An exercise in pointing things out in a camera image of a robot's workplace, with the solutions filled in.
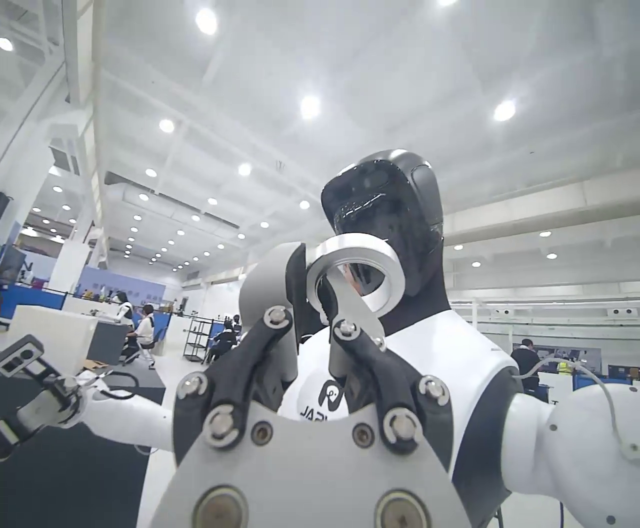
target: robot logo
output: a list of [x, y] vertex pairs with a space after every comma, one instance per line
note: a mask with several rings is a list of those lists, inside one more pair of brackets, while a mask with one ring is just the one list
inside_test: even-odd
[[326, 380], [318, 395], [318, 405], [323, 405], [324, 400], [328, 400], [327, 407], [334, 412], [340, 406], [343, 395], [342, 387], [335, 380]]

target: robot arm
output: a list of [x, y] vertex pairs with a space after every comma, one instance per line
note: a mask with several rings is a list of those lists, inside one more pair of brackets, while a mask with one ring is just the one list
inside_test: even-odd
[[502, 439], [502, 476], [512, 492], [560, 500], [585, 528], [632, 527], [640, 518], [640, 394], [607, 384], [557, 405], [518, 394]]

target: metal ring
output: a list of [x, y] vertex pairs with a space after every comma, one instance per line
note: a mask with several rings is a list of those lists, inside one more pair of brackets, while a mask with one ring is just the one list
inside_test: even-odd
[[404, 295], [404, 271], [394, 249], [377, 237], [365, 233], [345, 233], [329, 238], [307, 252], [307, 298], [323, 313], [317, 286], [326, 272], [343, 264], [367, 264], [385, 275], [373, 293], [362, 299], [376, 317], [388, 314]]

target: cable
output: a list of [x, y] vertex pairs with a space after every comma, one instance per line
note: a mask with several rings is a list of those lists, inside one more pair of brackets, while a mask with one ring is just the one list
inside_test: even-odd
[[626, 447], [627, 444], [620, 437], [620, 432], [618, 431], [618, 422], [616, 420], [616, 409], [615, 409], [615, 407], [613, 405], [613, 398], [611, 397], [611, 393], [609, 392], [609, 389], [605, 386], [604, 383], [602, 383], [602, 380], [600, 378], [598, 378], [598, 376], [596, 376], [595, 374], [593, 374], [593, 372], [591, 372], [590, 370], [588, 370], [585, 367], [583, 367], [580, 363], [575, 363], [575, 362], [569, 361], [567, 359], [546, 358], [546, 359], [543, 359], [543, 360], [539, 361], [536, 364], [535, 367], [533, 367], [529, 372], [527, 372], [527, 374], [522, 374], [521, 376], [513, 376], [513, 377], [516, 380], [523, 380], [524, 378], [530, 378], [533, 374], [536, 373], [536, 371], [542, 365], [547, 365], [548, 363], [566, 363], [568, 365], [571, 365], [574, 369], [577, 369], [580, 372], [583, 372], [584, 374], [586, 374], [597, 385], [600, 386], [600, 388], [604, 391], [604, 395], [607, 398], [607, 403], [609, 404], [609, 413], [611, 414], [611, 427], [613, 429], [613, 435], [616, 437], [616, 441], [618, 442], [618, 447], [620, 448], [620, 451], [622, 452], [622, 455], [626, 459], [633, 460], [635, 458], [635, 456], [631, 455], [627, 451], [627, 447]]

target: black glossy robot face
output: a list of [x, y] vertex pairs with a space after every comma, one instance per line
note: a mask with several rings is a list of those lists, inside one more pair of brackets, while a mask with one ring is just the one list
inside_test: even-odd
[[[406, 277], [405, 293], [413, 296], [442, 265], [435, 252], [443, 240], [442, 205], [429, 166], [415, 154], [396, 152], [374, 154], [331, 180], [322, 204], [336, 234], [368, 233], [393, 247]], [[352, 264], [351, 274], [363, 295], [384, 279], [361, 264]]]

